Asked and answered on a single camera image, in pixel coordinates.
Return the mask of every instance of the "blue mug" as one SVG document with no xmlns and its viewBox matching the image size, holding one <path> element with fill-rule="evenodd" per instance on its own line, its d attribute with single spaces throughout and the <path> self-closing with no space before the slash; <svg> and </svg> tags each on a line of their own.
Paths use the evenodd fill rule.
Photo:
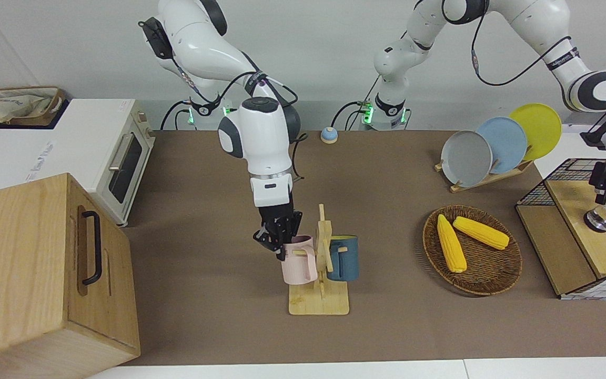
<svg viewBox="0 0 606 379">
<path fill-rule="evenodd" d="M 334 235 L 330 243 L 334 271 L 327 273 L 332 281 L 349 282 L 359 278 L 359 242 L 356 235 Z"/>
</svg>

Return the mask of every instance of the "white wall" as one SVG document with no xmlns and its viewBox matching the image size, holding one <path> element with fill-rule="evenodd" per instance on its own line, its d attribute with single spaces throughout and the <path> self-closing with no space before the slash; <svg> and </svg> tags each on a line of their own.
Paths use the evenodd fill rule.
<svg viewBox="0 0 606 379">
<path fill-rule="evenodd" d="M 161 101 L 187 96 L 185 84 L 155 62 L 137 26 L 156 15 L 157 3 L 0 0 L 0 87 L 53 84 L 75 97 L 134 97 L 162 108 Z M 312 129 L 328 123 L 339 105 L 364 97 L 375 79 L 373 53 L 401 35 L 414 0 L 219 3 L 228 19 L 226 39 L 298 92 L 305 127 Z M 592 69 L 606 68 L 606 1 L 569 5 L 582 57 Z M 469 63 L 475 27 L 445 28 L 430 59 L 409 72 L 411 127 L 474 127 L 529 102 L 568 115 L 541 64 L 507 87 L 478 82 Z M 482 74 L 493 81 L 536 58 L 496 14 L 487 17 L 477 51 Z"/>
</svg>

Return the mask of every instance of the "oven window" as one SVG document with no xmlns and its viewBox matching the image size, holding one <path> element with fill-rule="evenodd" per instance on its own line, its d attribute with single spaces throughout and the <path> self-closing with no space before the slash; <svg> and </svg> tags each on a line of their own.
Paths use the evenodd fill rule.
<svg viewBox="0 0 606 379">
<path fill-rule="evenodd" d="M 114 172 L 111 176 L 111 182 L 109 183 L 109 191 L 114 195 L 119 203 L 123 204 L 125 195 L 130 188 L 130 182 L 132 182 L 133 175 L 137 169 L 137 163 L 139 158 L 142 156 L 142 145 L 137 141 L 134 133 L 133 141 L 130 144 L 127 154 L 125 154 L 125 160 L 119 171 Z"/>
</svg>

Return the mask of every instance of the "green indicator light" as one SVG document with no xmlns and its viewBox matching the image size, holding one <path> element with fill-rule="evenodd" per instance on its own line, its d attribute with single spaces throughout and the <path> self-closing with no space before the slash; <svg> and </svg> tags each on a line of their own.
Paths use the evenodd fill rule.
<svg viewBox="0 0 606 379">
<path fill-rule="evenodd" d="M 363 123 L 370 124 L 373 121 L 373 106 L 369 104 L 368 109 L 363 114 Z"/>
</svg>

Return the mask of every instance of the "yellow plate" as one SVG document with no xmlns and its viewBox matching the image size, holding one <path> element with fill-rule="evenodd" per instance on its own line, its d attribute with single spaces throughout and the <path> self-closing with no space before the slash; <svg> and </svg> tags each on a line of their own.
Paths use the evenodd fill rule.
<svg viewBox="0 0 606 379">
<path fill-rule="evenodd" d="M 532 161 L 550 153 L 560 141 L 562 122 L 556 111 L 544 104 L 526 104 L 509 115 L 522 126 L 528 151 L 523 158 Z"/>
</svg>

